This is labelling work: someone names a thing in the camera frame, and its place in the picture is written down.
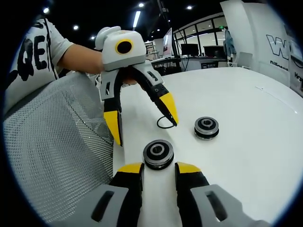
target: computer monitor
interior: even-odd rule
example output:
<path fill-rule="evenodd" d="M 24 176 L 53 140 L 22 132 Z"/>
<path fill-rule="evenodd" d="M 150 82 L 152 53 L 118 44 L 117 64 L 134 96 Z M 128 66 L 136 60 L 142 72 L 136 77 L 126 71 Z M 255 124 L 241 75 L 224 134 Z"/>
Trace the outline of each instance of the computer monitor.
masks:
<path fill-rule="evenodd" d="M 203 47 L 204 47 L 205 56 L 207 57 L 217 57 L 222 59 L 227 58 L 223 46 L 203 46 Z"/>
<path fill-rule="evenodd" d="M 163 37 L 163 57 L 170 57 L 172 53 L 172 29 Z"/>
<path fill-rule="evenodd" d="M 198 44 L 181 44 L 181 50 L 182 50 L 182 55 L 191 55 L 191 56 L 199 55 Z"/>

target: white t-shirt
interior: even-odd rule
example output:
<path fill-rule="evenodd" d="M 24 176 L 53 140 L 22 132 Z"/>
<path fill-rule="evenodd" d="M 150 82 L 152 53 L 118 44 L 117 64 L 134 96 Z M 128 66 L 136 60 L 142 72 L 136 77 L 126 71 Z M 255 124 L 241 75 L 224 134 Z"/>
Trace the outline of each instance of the white t-shirt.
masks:
<path fill-rule="evenodd" d="M 22 98 L 58 79 L 55 67 L 72 45 L 47 19 L 39 19 L 26 33 L 8 75 L 4 114 Z"/>

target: table surface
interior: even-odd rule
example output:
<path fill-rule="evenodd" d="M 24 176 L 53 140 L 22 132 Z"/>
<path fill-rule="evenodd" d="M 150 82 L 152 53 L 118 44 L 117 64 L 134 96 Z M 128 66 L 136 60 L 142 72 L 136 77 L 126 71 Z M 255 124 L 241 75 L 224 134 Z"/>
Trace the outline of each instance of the table surface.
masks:
<path fill-rule="evenodd" d="M 220 61 L 227 61 L 226 58 L 207 57 L 207 56 L 189 57 L 189 60 L 220 60 Z"/>
<path fill-rule="evenodd" d="M 180 58 L 175 58 L 175 56 L 170 57 L 164 57 L 164 58 L 158 58 L 151 61 L 151 64 L 162 64 L 163 62 L 169 62 L 169 61 L 180 61 Z"/>
<path fill-rule="evenodd" d="M 173 94 L 179 124 L 160 129 L 162 116 L 139 85 L 122 89 L 124 147 L 114 145 L 114 173 L 142 162 L 143 149 L 163 139 L 174 161 L 199 167 L 210 184 L 240 200 L 253 219 L 274 223 L 297 193 L 303 176 L 303 99 L 283 84 L 242 68 L 214 68 L 163 77 Z M 210 116 L 219 135 L 194 135 L 197 118 Z M 170 125 L 163 119 L 161 124 Z M 181 227 L 174 164 L 161 171 L 145 167 L 139 227 Z"/>

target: gray mesh fabric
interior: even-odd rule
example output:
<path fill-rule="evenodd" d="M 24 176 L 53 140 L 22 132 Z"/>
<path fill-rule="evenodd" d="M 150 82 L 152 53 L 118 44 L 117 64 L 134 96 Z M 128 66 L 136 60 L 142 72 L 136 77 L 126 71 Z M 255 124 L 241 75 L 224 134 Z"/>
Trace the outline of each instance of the gray mesh fabric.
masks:
<path fill-rule="evenodd" d="M 94 84 L 75 73 L 29 95 L 4 122 L 17 182 L 46 221 L 70 216 L 113 174 L 113 137 Z"/>

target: ball bearing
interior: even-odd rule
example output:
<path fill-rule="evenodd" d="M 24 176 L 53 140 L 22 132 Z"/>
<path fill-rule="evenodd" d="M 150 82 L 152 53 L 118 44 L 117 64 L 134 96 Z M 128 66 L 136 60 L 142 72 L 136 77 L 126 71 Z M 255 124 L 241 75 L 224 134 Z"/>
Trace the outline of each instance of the ball bearing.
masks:
<path fill-rule="evenodd" d="M 154 140 L 144 148 L 143 157 L 149 168 L 161 170 L 171 164 L 174 159 L 174 150 L 168 141 Z"/>
<path fill-rule="evenodd" d="M 219 123 L 212 117 L 200 117 L 195 122 L 195 134 L 199 139 L 212 140 L 219 134 Z"/>

